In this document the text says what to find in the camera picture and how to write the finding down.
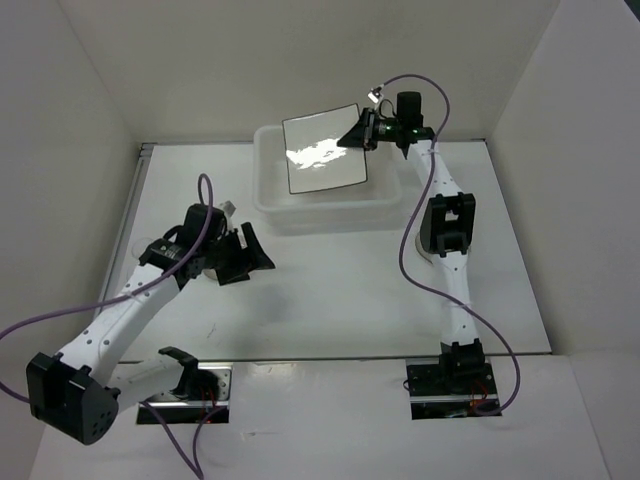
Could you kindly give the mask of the translucent white plastic bin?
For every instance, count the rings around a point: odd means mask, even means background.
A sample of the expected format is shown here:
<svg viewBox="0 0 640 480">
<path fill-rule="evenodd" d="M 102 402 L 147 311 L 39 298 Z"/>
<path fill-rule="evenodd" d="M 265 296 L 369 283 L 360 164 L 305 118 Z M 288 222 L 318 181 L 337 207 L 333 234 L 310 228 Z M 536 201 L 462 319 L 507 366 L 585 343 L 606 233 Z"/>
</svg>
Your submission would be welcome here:
<svg viewBox="0 0 640 480">
<path fill-rule="evenodd" d="M 368 153 L 367 167 L 363 184 L 291 194 L 283 129 L 263 126 L 253 138 L 253 204 L 281 235 L 398 229 L 403 192 L 391 148 Z"/>
</svg>

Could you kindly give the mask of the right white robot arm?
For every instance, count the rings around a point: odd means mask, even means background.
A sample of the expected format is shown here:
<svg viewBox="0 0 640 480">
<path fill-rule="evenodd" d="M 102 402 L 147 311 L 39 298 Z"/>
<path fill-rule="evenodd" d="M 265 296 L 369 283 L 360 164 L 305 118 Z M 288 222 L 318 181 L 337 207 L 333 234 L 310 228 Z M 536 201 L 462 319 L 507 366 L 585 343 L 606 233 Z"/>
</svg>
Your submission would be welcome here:
<svg viewBox="0 0 640 480">
<path fill-rule="evenodd" d="M 438 381 L 446 391 L 459 393 L 481 376 L 485 364 L 476 322 L 469 312 L 467 266 L 476 200 L 453 179 L 433 141 L 433 130 L 421 122 L 419 114 L 403 122 L 366 108 L 338 145 L 373 151 L 380 142 L 394 143 L 426 187 L 416 249 L 444 277 L 449 313 L 441 324 Z"/>
</svg>

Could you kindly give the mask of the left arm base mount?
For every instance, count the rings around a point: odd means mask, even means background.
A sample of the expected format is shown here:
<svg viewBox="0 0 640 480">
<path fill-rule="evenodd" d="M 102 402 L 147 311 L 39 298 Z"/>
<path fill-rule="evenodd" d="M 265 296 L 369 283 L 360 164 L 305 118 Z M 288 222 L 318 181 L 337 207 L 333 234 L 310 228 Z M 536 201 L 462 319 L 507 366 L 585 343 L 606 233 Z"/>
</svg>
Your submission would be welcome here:
<svg viewBox="0 0 640 480">
<path fill-rule="evenodd" d="M 197 425 L 229 422 L 233 364 L 204 362 L 199 365 L 203 380 L 187 393 L 176 396 L 163 391 L 147 399 L 147 403 L 168 425 Z"/>
</svg>

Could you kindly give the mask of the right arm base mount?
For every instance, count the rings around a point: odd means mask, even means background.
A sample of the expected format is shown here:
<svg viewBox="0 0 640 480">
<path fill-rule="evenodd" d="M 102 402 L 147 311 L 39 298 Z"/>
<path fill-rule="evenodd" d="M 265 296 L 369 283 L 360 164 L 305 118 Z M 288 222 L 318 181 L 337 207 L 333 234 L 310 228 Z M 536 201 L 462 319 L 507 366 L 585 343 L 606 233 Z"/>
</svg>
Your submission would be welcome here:
<svg viewBox="0 0 640 480">
<path fill-rule="evenodd" d="M 501 408 L 493 369 L 486 362 L 478 373 L 447 377 L 435 358 L 406 361 L 403 387 L 413 420 L 475 418 Z"/>
</svg>

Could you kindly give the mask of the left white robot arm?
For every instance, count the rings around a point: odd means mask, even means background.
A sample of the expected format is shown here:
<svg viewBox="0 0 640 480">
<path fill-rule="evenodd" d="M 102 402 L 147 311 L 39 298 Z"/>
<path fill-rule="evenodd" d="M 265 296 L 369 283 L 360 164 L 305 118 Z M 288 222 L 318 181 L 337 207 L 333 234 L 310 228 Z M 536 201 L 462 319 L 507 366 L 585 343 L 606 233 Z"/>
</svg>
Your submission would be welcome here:
<svg viewBox="0 0 640 480">
<path fill-rule="evenodd" d="M 214 271 L 218 283 L 226 285 L 275 266 L 249 222 L 228 232 L 216 227 L 193 257 L 187 255 L 184 238 L 182 228 L 174 227 L 149 244 L 121 291 L 122 302 L 104 309 L 55 355 L 33 357 L 26 377 L 35 418 L 92 445 L 120 411 L 158 393 L 184 400 L 218 392 L 217 377 L 202 369 L 194 355 L 173 346 L 160 348 L 129 372 L 116 370 L 147 324 L 203 271 Z"/>
</svg>

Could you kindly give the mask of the square white black-rimmed plate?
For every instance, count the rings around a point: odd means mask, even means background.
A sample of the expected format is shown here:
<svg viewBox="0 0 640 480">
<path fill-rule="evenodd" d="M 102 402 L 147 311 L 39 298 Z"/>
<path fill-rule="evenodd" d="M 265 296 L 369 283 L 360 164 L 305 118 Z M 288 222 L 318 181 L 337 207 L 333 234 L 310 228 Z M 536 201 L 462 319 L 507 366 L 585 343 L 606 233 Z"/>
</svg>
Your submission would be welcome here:
<svg viewBox="0 0 640 480">
<path fill-rule="evenodd" d="M 291 194 L 334 190 L 368 180 L 364 151 L 339 144 L 359 115 L 359 106 L 349 104 L 281 122 Z"/>
</svg>

